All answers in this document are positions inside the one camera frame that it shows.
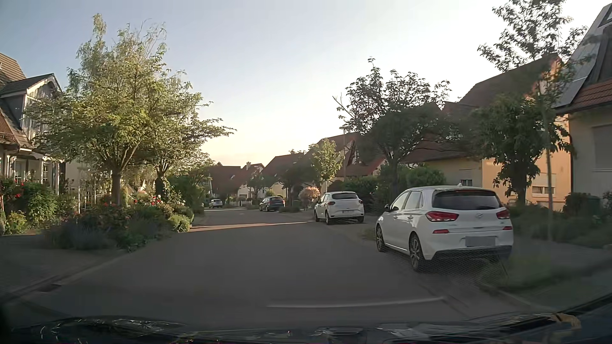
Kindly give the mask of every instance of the car wheel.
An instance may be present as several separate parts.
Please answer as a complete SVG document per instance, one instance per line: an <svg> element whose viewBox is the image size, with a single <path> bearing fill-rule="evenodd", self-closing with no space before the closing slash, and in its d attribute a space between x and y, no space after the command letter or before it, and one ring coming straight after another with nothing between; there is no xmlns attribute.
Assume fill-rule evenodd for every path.
<svg viewBox="0 0 612 344"><path fill-rule="evenodd" d="M327 213L327 211L325 211L325 224L329 226L329 225L331 225L333 223L334 223L334 220L330 219L329 218L329 214Z"/></svg>
<svg viewBox="0 0 612 344"><path fill-rule="evenodd" d="M376 225L376 249L378 252L385 252L387 245L384 244L383 230L379 225Z"/></svg>
<svg viewBox="0 0 612 344"><path fill-rule="evenodd" d="M408 253L410 255L410 265L416 272L422 272L427 265L425 257L423 257L423 249L421 248L419 236L416 233L410 235L408 244Z"/></svg>

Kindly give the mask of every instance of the road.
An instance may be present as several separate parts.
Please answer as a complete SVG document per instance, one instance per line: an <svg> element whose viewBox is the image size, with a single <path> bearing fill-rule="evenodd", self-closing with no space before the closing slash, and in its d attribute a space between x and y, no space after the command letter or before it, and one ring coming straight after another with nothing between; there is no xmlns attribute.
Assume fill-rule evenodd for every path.
<svg viewBox="0 0 612 344"><path fill-rule="evenodd" d="M188 233L58 282L7 307L15 325L63 316L132 315L248 327L462 320L518 310L461 278L416 274L350 232L304 214L219 209Z"/></svg>

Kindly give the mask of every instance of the sky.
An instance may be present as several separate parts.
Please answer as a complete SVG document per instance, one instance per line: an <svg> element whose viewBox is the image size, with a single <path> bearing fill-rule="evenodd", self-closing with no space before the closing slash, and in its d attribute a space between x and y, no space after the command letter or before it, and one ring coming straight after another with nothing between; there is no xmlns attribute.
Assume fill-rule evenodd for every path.
<svg viewBox="0 0 612 344"><path fill-rule="evenodd" d="M567 0L571 27L590 26L612 0ZM0 0L0 52L27 77L78 67L92 17L108 40L128 23L163 23L165 62L184 70L213 104L202 118L236 129L203 150L224 165L267 165L291 149L342 134L332 97L370 70L449 80L454 101L499 72L476 51L498 41L504 22L491 12L506 0Z"/></svg>

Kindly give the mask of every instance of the rear window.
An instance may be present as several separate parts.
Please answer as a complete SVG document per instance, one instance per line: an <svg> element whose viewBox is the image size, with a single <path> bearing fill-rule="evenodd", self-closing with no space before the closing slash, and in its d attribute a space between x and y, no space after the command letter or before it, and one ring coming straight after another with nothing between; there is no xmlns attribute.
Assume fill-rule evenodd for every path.
<svg viewBox="0 0 612 344"><path fill-rule="evenodd" d="M451 210L487 210L501 208L501 202L489 190L453 190L437 193L431 205Z"/></svg>
<svg viewBox="0 0 612 344"><path fill-rule="evenodd" d="M356 200L357 194L354 192L341 192L332 194L332 198L335 200Z"/></svg>

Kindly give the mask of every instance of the white car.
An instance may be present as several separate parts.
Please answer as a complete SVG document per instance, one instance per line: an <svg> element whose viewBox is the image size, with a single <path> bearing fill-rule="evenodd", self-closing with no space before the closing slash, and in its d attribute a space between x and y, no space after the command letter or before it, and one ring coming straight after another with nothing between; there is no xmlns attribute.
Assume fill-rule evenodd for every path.
<svg viewBox="0 0 612 344"><path fill-rule="evenodd" d="M350 191L327 192L315 205L315 221L325 220L331 225L337 219L364 221L364 202Z"/></svg>
<svg viewBox="0 0 612 344"><path fill-rule="evenodd" d="M211 200L210 204L208 204L209 208L222 208L223 207L223 201L220 199L214 199Z"/></svg>
<svg viewBox="0 0 612 344"><path fill-rule="evenodd" d="M444 258L507 258L514 235L510 211L494 191L428 186L402 192L376 222L376 248L410 256L415 271Z"/></svg>

